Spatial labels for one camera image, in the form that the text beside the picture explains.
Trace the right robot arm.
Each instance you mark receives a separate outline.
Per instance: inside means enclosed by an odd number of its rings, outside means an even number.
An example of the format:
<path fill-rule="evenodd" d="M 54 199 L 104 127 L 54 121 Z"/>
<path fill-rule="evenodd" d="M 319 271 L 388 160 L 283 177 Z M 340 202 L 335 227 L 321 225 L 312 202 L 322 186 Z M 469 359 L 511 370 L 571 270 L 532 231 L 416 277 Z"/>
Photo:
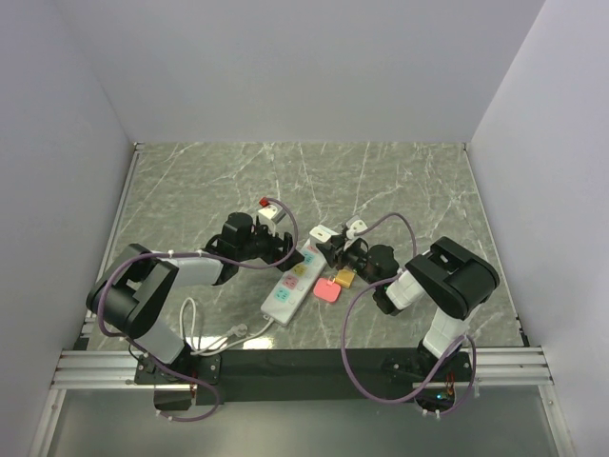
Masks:
<path fill-rule="evenodd" d="M 400 266 L 388 245 L 369 246 L 342 234 L 324 235 L 316 248 L 332 268 L 353 270 L 373 284 L 373 300 L 387 315 L 397 315 L 429 297 L 437 306 L 432 324 L 419 344 L 418 369 L 438 380 L 451 368 L 446 350 L 465 335 L 479 305 L 501 283 L 497 270 L 480 256 L 448 237 Z"/>

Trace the white power strip colourful sockets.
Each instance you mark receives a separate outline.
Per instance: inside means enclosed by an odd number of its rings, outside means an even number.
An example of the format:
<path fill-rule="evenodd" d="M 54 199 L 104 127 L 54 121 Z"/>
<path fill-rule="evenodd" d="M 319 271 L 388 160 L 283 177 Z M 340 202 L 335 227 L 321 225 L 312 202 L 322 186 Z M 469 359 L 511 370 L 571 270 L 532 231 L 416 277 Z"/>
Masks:
<path fill-rule="evenodd" d="M 304 260 L 282 275 L 261 305 L 262 314 L 283 327 L 290 323 L 327 266 L 313 238 L 305 242 L 300 253 Z"/>

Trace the white usb charger plug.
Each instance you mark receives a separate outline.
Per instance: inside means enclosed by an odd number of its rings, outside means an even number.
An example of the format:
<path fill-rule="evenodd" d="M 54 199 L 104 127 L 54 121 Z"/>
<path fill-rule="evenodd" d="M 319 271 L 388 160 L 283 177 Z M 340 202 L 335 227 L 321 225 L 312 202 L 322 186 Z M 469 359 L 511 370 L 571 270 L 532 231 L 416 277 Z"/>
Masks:
<path fill-rule="evenodd" d="M 309 238 L 311 244 L 323 244 L 330 240 L 337 232 L 331 228 L 327 228 L 323 225 L 318 225 L 309 231 Z"/>

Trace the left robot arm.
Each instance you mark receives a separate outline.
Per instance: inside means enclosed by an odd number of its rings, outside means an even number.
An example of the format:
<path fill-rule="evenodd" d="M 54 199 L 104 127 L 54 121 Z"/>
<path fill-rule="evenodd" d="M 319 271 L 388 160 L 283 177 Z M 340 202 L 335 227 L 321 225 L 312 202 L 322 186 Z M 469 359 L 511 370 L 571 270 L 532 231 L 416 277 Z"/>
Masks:
<path fill-rule="evenodd" d="M 279 235 L 259 216 L 227 216 L 220 233 L 194 252 L 157 252 L 132 243 L 88 293 L 86 306 L 107 336 L 124 336 L 157 359 L 156 370 L 168 382 L 184 380 L 196 356 L 192 347 L 160 319 L 173 288 L 220 286 L 241 268 L 287 271 L 304 260 L 296 249 L 299 231 Z"/>

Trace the yellow charger plug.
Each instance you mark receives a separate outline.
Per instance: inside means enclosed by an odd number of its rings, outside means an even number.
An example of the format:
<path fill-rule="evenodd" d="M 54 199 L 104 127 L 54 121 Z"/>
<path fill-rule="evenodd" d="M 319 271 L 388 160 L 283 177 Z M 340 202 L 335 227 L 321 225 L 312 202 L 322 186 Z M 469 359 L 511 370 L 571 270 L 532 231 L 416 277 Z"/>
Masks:
<path fill-rule="evenodd" d="M 341 288 L 351 288 L 353 281 L 356 277 L 356 273 L 350 269 L 340 269 L 337 271 L 334 282 Z"/>

